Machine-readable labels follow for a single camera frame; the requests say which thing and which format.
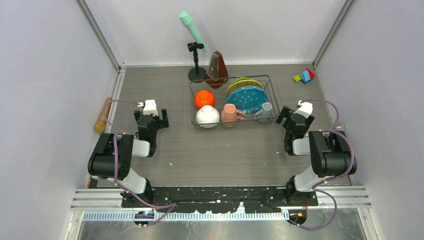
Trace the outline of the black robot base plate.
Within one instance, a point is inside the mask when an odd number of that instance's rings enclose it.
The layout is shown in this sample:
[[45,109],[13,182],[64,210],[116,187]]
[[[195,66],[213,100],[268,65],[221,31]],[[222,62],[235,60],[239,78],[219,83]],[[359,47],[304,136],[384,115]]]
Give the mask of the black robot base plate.
[[276,213],[280,207],[315,207],[315,192],[298,192],[284,186],[155,187],[139,196],[158,212],[213,214],[234,213],[243,207],[246,213]]

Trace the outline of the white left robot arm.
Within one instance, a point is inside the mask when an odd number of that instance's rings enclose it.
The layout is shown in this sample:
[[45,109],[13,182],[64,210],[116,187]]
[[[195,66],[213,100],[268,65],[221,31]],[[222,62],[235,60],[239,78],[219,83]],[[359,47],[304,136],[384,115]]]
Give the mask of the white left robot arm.
[[158,130],[169,127],[168,113],[161,109],[162,118],[153,113],[134,112],[138,131],[117,137],[102,133],[88,160],[87,170],[92,176],[105,179],[134,193],[141,207],[148,207],[154,199],[151,183],[131,168],[132,157],[152,157],[157,149]]

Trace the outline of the brown wooden metronome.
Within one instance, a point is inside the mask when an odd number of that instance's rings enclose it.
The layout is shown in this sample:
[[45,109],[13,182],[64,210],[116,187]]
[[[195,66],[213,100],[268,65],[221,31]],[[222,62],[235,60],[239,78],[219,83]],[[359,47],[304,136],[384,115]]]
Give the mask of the brown wooden metronome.
[[228,81],[228,77],[223,55],[219,51],[215,51],[209,61],[205,82],[212,89],[218,89]]

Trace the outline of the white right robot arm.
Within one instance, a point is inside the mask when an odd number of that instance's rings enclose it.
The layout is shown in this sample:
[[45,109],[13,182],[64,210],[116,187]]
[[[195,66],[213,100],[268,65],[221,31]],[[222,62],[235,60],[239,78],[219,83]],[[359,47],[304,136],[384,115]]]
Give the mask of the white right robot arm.
[[314,119],[311,107],[294,110],[284,106],[276,120],[285,129],[284,151],[290,156],[310,157],[309,167],[286,183],[284,199],[291,205],[311,198],[315,189],[325,182],[352,175],[357,169],[344,129],[310,131]]

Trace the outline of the black handheld microphone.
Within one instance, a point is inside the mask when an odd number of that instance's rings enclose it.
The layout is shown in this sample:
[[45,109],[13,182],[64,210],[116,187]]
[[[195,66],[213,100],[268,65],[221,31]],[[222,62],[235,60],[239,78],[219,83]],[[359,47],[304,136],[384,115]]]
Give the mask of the black handheld microphone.
[[337,132],[345,132],[346,131],[346,127],[345,127],[344,124],[338,123],[338,124],[335,125],[335,127],[333,128],[333,130],[334,131],[337,131]]

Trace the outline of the colourful toy block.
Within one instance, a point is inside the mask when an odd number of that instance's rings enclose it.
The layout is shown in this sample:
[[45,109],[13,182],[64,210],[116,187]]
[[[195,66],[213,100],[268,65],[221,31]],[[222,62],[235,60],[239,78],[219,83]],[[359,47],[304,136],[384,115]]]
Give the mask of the colourful toy block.
[[309,68],[305,68],[299,74],[295,75],[292,79],[294,82],[301,82],[304,85],[311,82],[315,78],[315,73]]

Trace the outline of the white bowl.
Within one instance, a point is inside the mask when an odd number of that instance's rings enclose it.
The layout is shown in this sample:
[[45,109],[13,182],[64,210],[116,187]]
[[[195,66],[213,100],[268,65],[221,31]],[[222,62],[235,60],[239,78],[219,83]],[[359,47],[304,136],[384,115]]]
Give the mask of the white bowl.
[[195,122],[203,128],[213,128],[220,122],[220,114],[211,105],[200,108],[195,115]]

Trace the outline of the orange bowl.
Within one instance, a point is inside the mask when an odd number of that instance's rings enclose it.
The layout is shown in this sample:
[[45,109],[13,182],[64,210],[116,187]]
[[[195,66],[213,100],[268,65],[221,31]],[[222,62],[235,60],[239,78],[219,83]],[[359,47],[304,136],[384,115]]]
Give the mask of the orange bowl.
[[209,90],[198,91],[193,98],[194,106],[197,110],[200,110],[204,106],[214,107],[216,104],[214,94]]

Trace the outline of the mint green microphone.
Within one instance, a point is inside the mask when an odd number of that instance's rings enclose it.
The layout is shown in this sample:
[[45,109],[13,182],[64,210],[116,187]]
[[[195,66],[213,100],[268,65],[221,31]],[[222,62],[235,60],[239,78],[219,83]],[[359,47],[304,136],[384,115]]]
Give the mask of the mint green microphone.
[[208,51],[207,45],[198,31],[197,27],[194,24],[193,18],[187,11],[182,11],[179,13],[179,19],[183,26],[189,31],[193,39],[198,44],[203,44],[203,52],[206,53]]

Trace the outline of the wooden rolling pin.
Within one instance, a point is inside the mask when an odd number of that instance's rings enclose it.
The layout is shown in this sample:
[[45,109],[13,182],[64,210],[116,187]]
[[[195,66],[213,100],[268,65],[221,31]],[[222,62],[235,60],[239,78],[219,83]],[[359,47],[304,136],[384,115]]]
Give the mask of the wooden rolling pin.
[[108,97],[101,108],[99,118],[94,125],[94,131],[98,134],[103,133],[106,129],[112,100],[113,99],[111,97]]

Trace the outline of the lime green plate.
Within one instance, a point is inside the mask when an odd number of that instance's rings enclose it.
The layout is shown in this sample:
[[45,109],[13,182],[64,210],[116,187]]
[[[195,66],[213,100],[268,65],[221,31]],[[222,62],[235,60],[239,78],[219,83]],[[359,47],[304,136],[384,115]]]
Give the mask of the lime green plate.
[[240,81],[245,81],[245,80],[254,80],[254,79],[253,79],[253,78],[251,78],[251,77],[241,77],[241,78],[238,78],[238,79],[234,80],[234,81],[231,83],[231,85],[232,85],[232,84],[236,84],[236,83],[238,83],[238,82],[240,82]]

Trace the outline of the grey printed mug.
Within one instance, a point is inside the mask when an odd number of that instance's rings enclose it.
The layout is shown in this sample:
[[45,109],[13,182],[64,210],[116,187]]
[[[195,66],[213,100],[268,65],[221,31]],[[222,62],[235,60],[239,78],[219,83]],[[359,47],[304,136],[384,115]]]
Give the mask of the grey printed mug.
[[260,109],[253,115],[255,120],[268,120],[273,116],[273,106],[269,102],[261,105]]

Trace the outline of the blue dotted plate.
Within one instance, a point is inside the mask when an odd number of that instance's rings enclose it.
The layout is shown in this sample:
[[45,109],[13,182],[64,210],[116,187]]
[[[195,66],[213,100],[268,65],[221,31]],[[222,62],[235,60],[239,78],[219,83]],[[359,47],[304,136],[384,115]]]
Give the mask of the blue dotted plate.
[[233,104],[238,110],[247,114],[258,111],[262,104],[268,102],[266,91],[256,86],[243,86],[234,90],[226,99],[227,104]]

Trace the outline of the black microphone stand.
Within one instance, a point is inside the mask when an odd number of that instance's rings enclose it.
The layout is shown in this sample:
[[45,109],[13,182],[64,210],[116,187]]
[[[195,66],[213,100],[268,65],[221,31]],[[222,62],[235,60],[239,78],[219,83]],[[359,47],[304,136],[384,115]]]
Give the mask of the black microphone stand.
[[197,43],[197,42],[189,42],[187,44],[188,51],[193,53],[193,62],[194,62],[194,67],[190,69],[188,72],[188,79],[191,82],[204,80],[207,76],[206,69],[199,66],[198,50],[203,50],[204,47],[205,47],[204,44]]

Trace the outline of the woven bamboo plate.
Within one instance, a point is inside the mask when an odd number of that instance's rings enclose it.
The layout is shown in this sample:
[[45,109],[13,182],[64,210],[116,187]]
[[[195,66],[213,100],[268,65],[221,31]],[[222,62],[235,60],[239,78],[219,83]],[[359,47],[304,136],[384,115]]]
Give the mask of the woven bamboo plate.
[[232,92],[234,92],[236,89],[238,88],[242,88],[242,87],[258,87],[258,88],[264,88],[264,86],[257,80],[243,80],[243,81],[239,81],[235,84],[230,84],[229,87],[227,88],[225,94],[226,97],[229,97],[230,94]]

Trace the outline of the pink floral mug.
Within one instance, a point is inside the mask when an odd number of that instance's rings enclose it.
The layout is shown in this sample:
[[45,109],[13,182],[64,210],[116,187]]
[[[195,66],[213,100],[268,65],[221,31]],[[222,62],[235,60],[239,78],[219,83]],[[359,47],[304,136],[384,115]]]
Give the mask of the pink floral mug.
[[238,120],[245,118],[246,113],[237,109],[232,103],[225,104],[220,114],[220,121],[227,128],[235,127]]

